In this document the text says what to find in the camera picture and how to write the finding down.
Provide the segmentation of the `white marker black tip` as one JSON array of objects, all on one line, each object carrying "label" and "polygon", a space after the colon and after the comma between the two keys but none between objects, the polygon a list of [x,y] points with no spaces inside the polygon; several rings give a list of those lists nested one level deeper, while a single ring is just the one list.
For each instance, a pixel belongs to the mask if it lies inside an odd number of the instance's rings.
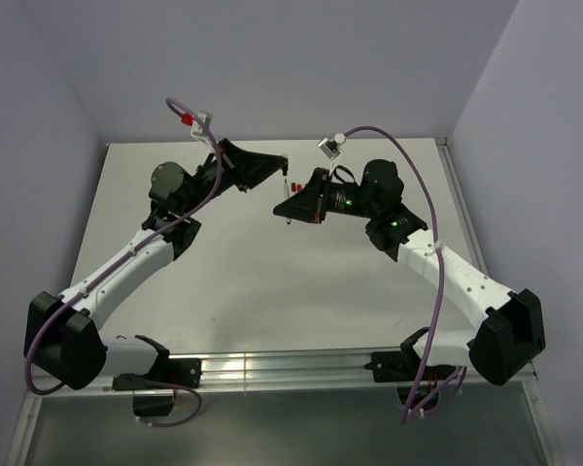
[{"label": "white marker black tip", "polygon": [[[284,177],[284,200],[287,201],[289,200],[291,197],[291,191],[290,191],[290,186],[288,183],[288,178]],[[288,217],[286,217],[286,225],[289,226],[292,224],[292,220]]]}]

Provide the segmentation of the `black pen cap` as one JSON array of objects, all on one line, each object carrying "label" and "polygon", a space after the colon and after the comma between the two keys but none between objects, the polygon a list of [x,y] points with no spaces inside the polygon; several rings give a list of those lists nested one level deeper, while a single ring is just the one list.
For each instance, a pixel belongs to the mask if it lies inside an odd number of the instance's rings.
[{"label": "black pen cap", "polygon": [[283,167],[282,167],[282,174],[284,177],[286,177],[288,175],[288,172],[289,172],[289,156],[286,153],[283,154],[282,156],[285,159]]}]

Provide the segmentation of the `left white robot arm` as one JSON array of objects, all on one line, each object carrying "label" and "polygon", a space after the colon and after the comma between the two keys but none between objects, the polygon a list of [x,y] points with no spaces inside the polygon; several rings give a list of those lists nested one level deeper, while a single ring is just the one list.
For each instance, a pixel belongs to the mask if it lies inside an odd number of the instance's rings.
[{"label": "left white robot arm", "polygon": [[169,349],[142,335],[105,340],[102,327],[138,287],[190,248],[201,227],[194,214],[229,188],[247,192],[288,167],[283,155],[243,150],[227,139],[214,145],[194,173],[172,161],[157,165],[151,211],[128,244],[79,283],[57,295],[41,292],[30,302],[23,351],[28,389],[51,394],[33,382],[34,367],[74,390],[105,376],[147,387],[166,383]]}]

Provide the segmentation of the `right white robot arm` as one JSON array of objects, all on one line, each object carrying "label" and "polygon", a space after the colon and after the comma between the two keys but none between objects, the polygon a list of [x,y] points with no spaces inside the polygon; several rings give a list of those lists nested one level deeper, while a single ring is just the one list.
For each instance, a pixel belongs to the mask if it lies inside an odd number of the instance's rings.
[{"label": "right white robot arm", "polygon": [[309,182],[277,205],[276,216],[320,224],[335,213],[366,219],[371,244],[442,290],[467,318],[468,330],[424,327],[395,352],[372,355],[368,369],[377,382],[445,377],[471,367],[484,380],[506,384],[546,348],[541,302],[530,290],[497,283],[434,239],[428,225],[402,202],[404,183],[394,163],[366,163],[359,183],[337,182],[317,168]]}]

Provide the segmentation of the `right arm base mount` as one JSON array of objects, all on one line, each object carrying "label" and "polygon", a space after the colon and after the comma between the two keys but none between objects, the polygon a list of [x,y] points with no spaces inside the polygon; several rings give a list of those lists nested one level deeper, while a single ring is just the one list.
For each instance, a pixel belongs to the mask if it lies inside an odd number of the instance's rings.
[{"label": "right arm base mount", "polygon": [[[420,357],[413,350],[374,351],[363,368],[372,373],[376,383],[413,383],[420,362]],[[427,366],[413,402],[421,401],[455,371],[456,368],[449,365]]]}]

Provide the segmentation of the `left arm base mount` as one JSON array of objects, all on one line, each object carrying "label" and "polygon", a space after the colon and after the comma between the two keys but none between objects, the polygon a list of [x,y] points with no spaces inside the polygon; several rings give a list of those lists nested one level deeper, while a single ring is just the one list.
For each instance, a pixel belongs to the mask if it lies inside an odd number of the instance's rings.
[{"label": "left arm base mount", "polygon": [[[199,388],[202,374],[199,358],[169,358],[156,363],[146,375],[120,375],[113,378],[113,391],[130,391],[132,412],[137,419],[152,427],[166,428],[185,424],[196,418],[203,406]],[[195,406],[184,418],[169,420],[181,392],[190,394]]]}]

